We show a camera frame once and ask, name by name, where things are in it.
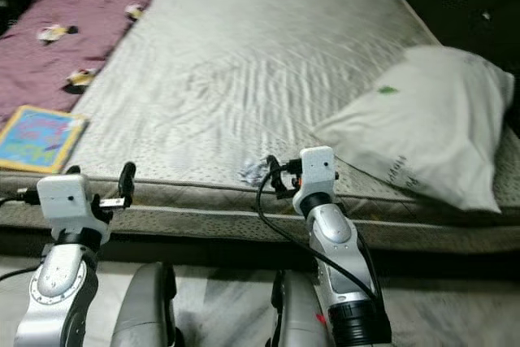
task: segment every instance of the pillow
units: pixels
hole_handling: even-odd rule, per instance
[[[471,53],[418,46],[373,91],[313,129],[338,158],[462,210],[500,213],[492,182],[514,77]]]

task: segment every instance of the green mark on pillow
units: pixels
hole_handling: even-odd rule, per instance
[[[398,93],[399,90],[398,89],[394,89],[393,87],[389,86],[389,85],[385,85],[383,87],[381,87],[380,89],[378,89],[379,93]]]

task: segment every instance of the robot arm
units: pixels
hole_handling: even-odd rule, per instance
[[[18,326],[16,347],[83,344],[87,310],[98,290],[96,253],[110,238],[113,210],[132,203],[133,163],[127,163],[121,174],[120,198],[112,200],[93,196],[88,178],[77,171],[37,183],[41,209],[55,243],[32,276],[29,306]]]
[[[310,233],[310,248],[317,251],[315,255],[319,254],[316,259],[316,293],[334,344],[350,346],[390,343],[392,331],[367,248],[352,221],[333,203],[337,174],[332,148],[322,146],[305,149],[301,151],[300,157],[301,159],[292,160],[283,168],[297,176],[297,180],[293,182],[296,188],[292,191],[292,204],[299,214],[305,216]],[[284,189],[284,193],[290,194],[291,191]],[[312,294],[303,284],[302,278],[288,274],[284,281],[278,283],[282,293],[279,295],[295,291],[295,285],[300,286],[301,291]],[[297,307],[292,302],[294,299],[310,302],[309,298],[294,296],[286,294],[284,300],[278,300],[278,308],[284,305],[285,310]],[[288,323],[290,319],[299,320]],[[309,329],[310,322],[307,321],[307,325],[302,326],[302,317],[295,313],[280,314],[279,320],[285,320],[280,327],[280,346],[291,345],[290,341],[297,339],[297,334],[302,329]]]

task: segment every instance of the white mattress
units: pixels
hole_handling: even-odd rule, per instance
[[[316,123],[367,91],[403,48],[435,39],[401,0],[153,0],[74,108],[91,119],[69,166],[242,189],[248,159],[295,158]],[[520,145],[496,197],[520,205]],[[414,200],[338,162],[339,195]]]

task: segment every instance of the printed pattern on blanket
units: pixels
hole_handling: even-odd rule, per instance
[[[0,129],[21,105],[69,111],[149,2],[36,0],[0,37]]]

